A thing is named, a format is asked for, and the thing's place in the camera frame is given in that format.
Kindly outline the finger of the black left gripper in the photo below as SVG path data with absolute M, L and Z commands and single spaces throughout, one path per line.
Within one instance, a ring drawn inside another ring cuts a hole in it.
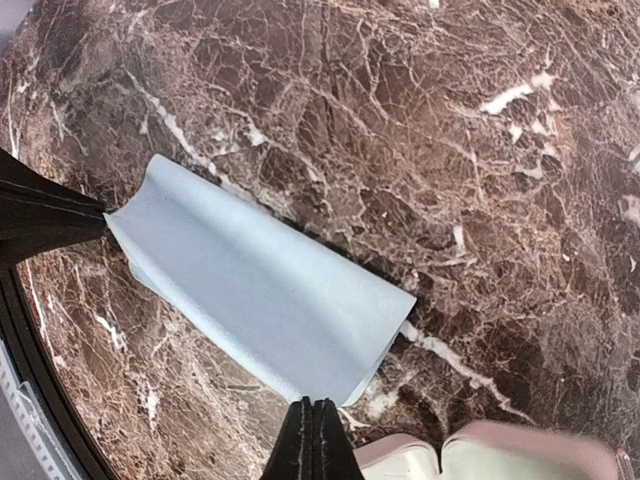
M 1 214 L 1 268 L 57 248 L 95 240 L 106 229 L 101 214 L 84 216 L 72 212 Z
M 102 203 L 59 185 L 1 150 L 2 223 L 103 223 Z

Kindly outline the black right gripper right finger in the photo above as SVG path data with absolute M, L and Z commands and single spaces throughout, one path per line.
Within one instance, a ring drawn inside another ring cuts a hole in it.
M 312 478 L 363 480 L 334 402 L 316 401 L 312 415 Z

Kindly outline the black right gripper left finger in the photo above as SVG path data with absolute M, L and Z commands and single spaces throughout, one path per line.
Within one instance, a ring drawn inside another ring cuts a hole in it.
M 312 432 L 312 403 L 308 397 L 303 397 L 289 406 L 260 479 L 311 479 Z

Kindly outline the pink glasses case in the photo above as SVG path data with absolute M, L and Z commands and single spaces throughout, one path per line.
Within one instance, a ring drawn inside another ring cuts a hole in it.
M 393 434 L 354 451 L 366 479 L 635 479 L 626 451 L 591 438 L 474 421 L 440 449 Z

